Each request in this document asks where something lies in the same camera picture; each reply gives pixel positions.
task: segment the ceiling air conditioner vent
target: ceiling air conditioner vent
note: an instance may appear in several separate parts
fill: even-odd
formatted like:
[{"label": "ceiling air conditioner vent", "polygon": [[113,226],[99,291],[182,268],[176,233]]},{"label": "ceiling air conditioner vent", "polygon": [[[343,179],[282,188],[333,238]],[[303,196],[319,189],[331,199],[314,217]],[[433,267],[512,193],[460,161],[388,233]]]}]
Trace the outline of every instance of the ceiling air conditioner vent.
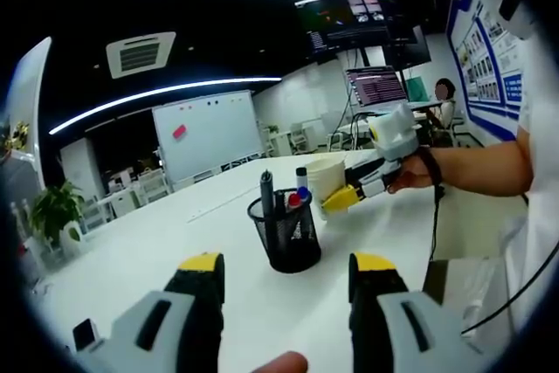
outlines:
[{"label": "ceiling air conditioner vent", "polygon": [[113,79],[165,67],[175,35],[174,32],[162,32],[107,45],[108,66]]}]

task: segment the computer screen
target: computer screen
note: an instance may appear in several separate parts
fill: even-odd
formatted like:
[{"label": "computer screen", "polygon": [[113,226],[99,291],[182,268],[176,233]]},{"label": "computer screen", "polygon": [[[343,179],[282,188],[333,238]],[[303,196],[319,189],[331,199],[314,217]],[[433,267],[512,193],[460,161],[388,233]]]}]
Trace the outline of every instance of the computer screen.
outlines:
[{"label": "computer screen", "polygon": [[349,69],[346,73],[361,107],[407,100],[402,84],[390,66]]},{"label": "computer screen", "polygon": [[295,6],[312,54],[415,42],[397,0],[304,0]]},{"label": "computer screen", "polygon": [[383,45],[384,61],[387,66],[392,66],[396,70],[403,70],[431,61],[429,47],[421,27],[419,25],[415,26],[413,33],[417,40],[415,44],[397,43],[394,45]]}]

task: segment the black mesh pen cup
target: black mesh pen cup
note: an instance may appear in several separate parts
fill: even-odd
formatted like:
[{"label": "black mesh pen cup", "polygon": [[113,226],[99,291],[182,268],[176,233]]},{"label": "black mesh pen cup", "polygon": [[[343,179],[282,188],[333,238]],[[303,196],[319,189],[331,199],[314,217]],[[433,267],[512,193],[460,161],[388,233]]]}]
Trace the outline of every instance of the black mesh pen cup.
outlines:
[{"label": "black mesh pen cup", "polygon": [[265,218],[260,198],[253,201],[247,210],[259,232],[270,265],[281,273],[305,271],[321,259],[310,207],[313,198],[309,194],[298,207],[290,208],[287,197],[296,191],[276,191],[276,194],[284,194],[285,212],[275,212]]}]

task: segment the potted plant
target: potted plant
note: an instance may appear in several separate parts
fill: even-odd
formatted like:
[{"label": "potted plant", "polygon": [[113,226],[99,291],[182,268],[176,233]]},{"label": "potted plant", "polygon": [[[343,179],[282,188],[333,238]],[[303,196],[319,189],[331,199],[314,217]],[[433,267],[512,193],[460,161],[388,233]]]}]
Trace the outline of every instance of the potted plant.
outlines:
[{"label": "potted plant", "polygon": [[82,242],[79,207],[84,203],[77,187],[65,181],[60,188],[48,187],[33,203],[31,225],[67,257],[79,253]]}]

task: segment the wrist strap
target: wrist strap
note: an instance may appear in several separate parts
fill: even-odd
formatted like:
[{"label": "wrist strap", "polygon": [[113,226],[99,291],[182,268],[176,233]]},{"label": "wrist strap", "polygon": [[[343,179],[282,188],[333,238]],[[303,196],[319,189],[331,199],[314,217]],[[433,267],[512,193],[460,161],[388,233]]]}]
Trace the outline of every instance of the wrist strap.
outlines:
[{"label": "wrist strap", "polygon": [[429,150],[429,148],[419,147],[416,151],[416,154],[423,161],[425,167],[427,168],[427,172],[429,172],[429,176],[431,177],[433,185],[437,187],[440,183],[443,182],[443,176],[440,173],[440,167],[431,154],[431,151]]}]

